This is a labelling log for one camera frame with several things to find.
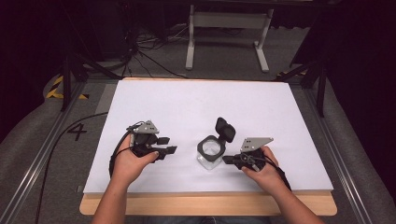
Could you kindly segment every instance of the white stand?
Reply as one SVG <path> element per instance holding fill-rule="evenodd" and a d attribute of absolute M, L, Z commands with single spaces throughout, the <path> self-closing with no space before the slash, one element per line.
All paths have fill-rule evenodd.
<path fill-rule="evenodd" d="M 265 60 L 262 46 L 267 36 L 274 10 L 269 9 L 267 14 L 244 14 L 244 13 L 217 13 L 217 12 L 195 12 L 194 6 L 190 7 L 190 40 L 187 49 L 186 69 L 191 70 L 194 58 L 194 27 L 225 27 L 242 29 L 262 29 L 260 41 L 255 41 L 260 66 L 263 72 L 268 72 L 268 63 Z"/>

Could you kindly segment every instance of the dark background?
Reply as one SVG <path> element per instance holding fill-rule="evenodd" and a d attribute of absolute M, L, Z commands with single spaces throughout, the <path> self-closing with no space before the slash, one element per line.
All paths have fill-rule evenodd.
<path fill-rule="evenodd" d="M 295 63 L 306 63 L 330 49 L 326 64 L 337 99 L 395 198 L 396 8 L 390 1 L 342 4 L 352 7 L 322 13 L 315 20 L 310 13 L 279 10 L 272 25 L 312 27 Z M 65 49 L 95 61 L 121 58 L 129 46 L 123 41 L 129 29 L 145 26 L 165 37 L 166 28 L 186 22 L 188 16 L 188 7 L 155 5 L 139 8 L 139 14 L 130 14 L 127 21 L 120 16 L 125 9 L 120 6 L 92 0 L 0 3 L 0 141 L 44 102 L 43 88 L 59 73 Z"/>

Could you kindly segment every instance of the yellow tape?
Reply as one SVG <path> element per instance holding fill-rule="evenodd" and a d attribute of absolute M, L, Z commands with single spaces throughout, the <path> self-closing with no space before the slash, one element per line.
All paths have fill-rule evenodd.
<path fill-rule="evenodd" d="M 56 90 L 58 89 L 59 85 L 61 82 L 64 80 L 64 77 L 62 75 L 59 75 L 58 78 L 53 82 L 52 87 L 49 90 L 49 93 L 47 93 L 46 98 L 58 98 L 58 99 L 63 99 L 64 95 L 61 93 L 56 93 Z M 81 94 L 78 99 L 80 100 L 88 100 L 90 98 L 89 94 Z"/>

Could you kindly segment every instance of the metal rail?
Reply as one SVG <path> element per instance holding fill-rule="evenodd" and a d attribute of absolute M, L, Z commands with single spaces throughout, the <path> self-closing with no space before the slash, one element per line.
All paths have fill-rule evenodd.
<path fill-rule="evenodd" d="M 46 164 L 46 161 L 48 160 L 51 149 L 53 147 L 54 141 L 58 138 L 61 132 L 61 128 L 64 125 L 64 122 L 66 121 L 66 118 L 70 113 L 73 104 L 81 95 L 85 83 L 78 82 L 75 85 L 76 86 L 72 93 L 72 100 L 70 102 L 70 105 L 66 108 L 64 112 L 61 112 L 56 118 L 54 124 L 52 125 L 52 128 L 49 131 L 47 138 L 44 140 L 43 145 L 39 149 L 37 155 L 35 156 L 34 161 L 32 162 L 30 168 L 28 169 L 22 182 L 20 183 L 20 186 L 14 193 L 14 196 L 9 202 L 3 215 L 0 217 L 1 224 L 12 223 L 14 221 L 16 215 L 21 210 L 21 206 L 26 200 L 27 195 L 29 194 L 35 181 L 37 180 L 42 168 Z"/>
<path fill-rule="evenodd" d="M 304 94 L 308 99 L 309 106 L 314 112 L 319 127 L 326 138 L 327 144 L 330 148 L 329 154 L 332 159 L 332 163 L 334 164 L 337 174 L 341 180 L 344 191 L 349 199 L 356 218 L 358 219 L 360 224 L 373 223 L 373 221 L 370 219 L 369 214 L 367 213 L 367 209 L 364 206 L 363 201 L 361 200 L 361 196 L 356 189 L 355 181 L 350 175 L 347 166 L 344 163 L 344 160 L 340 154 L 340 151 L 335 144 L 334 139 L 332 138 L 332 134 L 328 128 L 325 118 L 321 118 L 317 111 L 314 93 L 311 90 L 304 89 Z"/>

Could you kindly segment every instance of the white board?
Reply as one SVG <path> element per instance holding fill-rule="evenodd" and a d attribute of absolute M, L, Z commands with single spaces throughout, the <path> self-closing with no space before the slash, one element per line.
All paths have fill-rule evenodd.
<path fill-rule="evenodd" d="M 148 165 L 129 192 L 260 191 L 233 165 L 208 171 L 196 160 L 197 145 L 218 136 L 222 117 L 236 129 L 224 155 L 239 153 L 246 137 L 273 137 L 268 144 L 293 190 L 332 190 L 317 149 L 286 83 L 246 81 L 120 81 L 84 193 L 103 193 L 108 162 L 126 128 L 151 120 L 159 137 L 177 146 L 164 161 Z"/>

